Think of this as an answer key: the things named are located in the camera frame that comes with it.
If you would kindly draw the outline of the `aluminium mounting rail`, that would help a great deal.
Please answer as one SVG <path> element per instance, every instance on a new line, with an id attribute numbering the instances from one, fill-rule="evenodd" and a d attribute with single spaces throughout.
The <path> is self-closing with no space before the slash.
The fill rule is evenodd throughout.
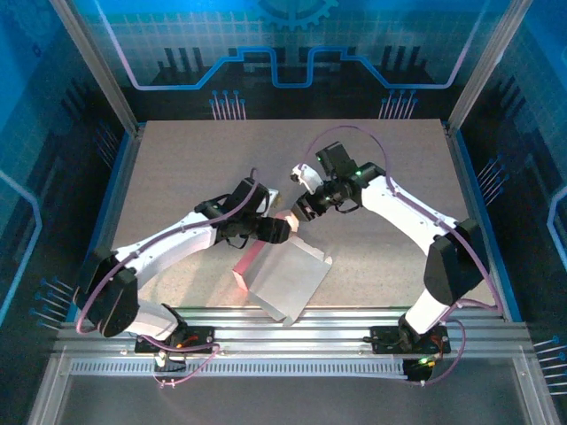
<path id="1" fill-rule="evenodd" d="M 307 308 L 290 326 L 274 321 L 258 307 L 182 308 L 194 326 L 212 326 L 226 358 L 357 358 L 372 350 L 363 337 L 374 326 L 394 326 L 399 308 Z M 496 313 L 463 308 L 447 323 L 451 348 L 463 346 L 467 359 L 517 357 L 534 351 L 526 325 Z"/>

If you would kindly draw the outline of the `pink and white paper box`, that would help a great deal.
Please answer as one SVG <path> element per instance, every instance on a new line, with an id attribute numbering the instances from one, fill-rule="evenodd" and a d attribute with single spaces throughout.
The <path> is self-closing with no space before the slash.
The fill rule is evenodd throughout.
<path id="1" fill-rule="evenodd" d="M 276 214 L 291 225 L 281 244 L 256 241 L 232 268 L 247 300 L 274 321 L 290 327 L 303 312 L 330 271 L 332 257 L 297 236 L 299 220 L 289 210 Z"/>

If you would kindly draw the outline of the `aluminium frame post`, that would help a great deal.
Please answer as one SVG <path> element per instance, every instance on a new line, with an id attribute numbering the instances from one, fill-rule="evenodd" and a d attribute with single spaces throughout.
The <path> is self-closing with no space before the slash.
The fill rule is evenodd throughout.
<path id="1" fill-rule="evenodd" d="M 500 63 L 526 13 L 532 6 L 532 2 L 533 0 L 510 0 L 508 8 L 494 29 L 447 120 L 447 134 L 449 136 L 456 136 L 457 131 L 466 120 L 495 67 Z"/>
<path id="2" fill-rule="evenodd" d="M 138 121 L 78 9 L 73 5 L 72 0 L 49 0 L 49 2 L 126 133 L 130 137 L 137 138 Z"/>

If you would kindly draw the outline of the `black control box with LED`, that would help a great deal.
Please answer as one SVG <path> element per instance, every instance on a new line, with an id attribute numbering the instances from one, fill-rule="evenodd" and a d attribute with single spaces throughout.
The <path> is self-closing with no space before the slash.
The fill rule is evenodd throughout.
<path id="1" fill-rule="evenodd" d="M 431 378 L 436 363 L 434 357 L 404 359 L 402 363 L 403 373 L 409 382 L 420 385 L 421 381 L 426 382 Z"/>

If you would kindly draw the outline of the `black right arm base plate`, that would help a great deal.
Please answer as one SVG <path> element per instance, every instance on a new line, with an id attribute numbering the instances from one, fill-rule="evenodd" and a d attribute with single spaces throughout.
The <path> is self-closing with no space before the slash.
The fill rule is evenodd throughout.
<path id="1" fill-rule="evenodd" d="M 437 325 L 422 336 L 412 334 L 407 328 L 372 327 L 366 341 L 375 354 L 436 354 L 451 352 L 447 328 Z"/>

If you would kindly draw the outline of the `aluminium table side rail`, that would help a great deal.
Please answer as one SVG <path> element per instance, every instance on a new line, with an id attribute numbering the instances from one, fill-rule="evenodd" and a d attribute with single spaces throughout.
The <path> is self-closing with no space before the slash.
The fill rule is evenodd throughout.
<path id="1" fill-rule="evenodd" d="M 477 174 L 474 171 L 462 134 L 459 130 L 452 130 L 447 121 L 442 120 L 441 123 L 446 134 L 448 149 L 454 161 L 454 169 L 461 186 L 467 211 L 472 218 L 478 221 L 482 231 L 491 277 L 503 304 L 504 317 L 510 321 L 521 322 L 523 317 L 519 311 L 509 274 L 501 256 L 501 251 L 493 232 L 493 226 L 479 188 Z"/>
<path id="2" fill-rule="evenodd" d="M 99 245 L 111 246 L 113 243 L 139 147 L 138 138 L 128 133 L 124 134 L 90 238 L 86 258 Z"/>

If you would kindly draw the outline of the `white connector plug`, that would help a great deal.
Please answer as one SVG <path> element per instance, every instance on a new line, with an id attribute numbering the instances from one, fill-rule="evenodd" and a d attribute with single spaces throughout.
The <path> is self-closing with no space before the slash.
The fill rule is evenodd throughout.
<path id="1" fill-rule="evenodd" d="M 154 372 L 158 374 L 184 372 L 186 363 L 180 360 L 171 360 L 167 352 L 159 351 L 155 356 Z"/>

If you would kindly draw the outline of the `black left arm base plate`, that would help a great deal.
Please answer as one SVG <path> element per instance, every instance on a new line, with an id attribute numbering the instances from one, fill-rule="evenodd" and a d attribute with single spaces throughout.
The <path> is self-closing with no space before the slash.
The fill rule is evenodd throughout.
<path id="1" fill-rule="evenodd" d="M 182 330 L 176 330 L 164 341 L 160 341 L 168 347 L 176 349 L 211 344 L 214 341 L 214 327 L 189 326 Z M 135 344 L 136 354 L 156 354 L 161 350 L 160 347 L 148 342 L 146 339 L 138 337 Z"/>

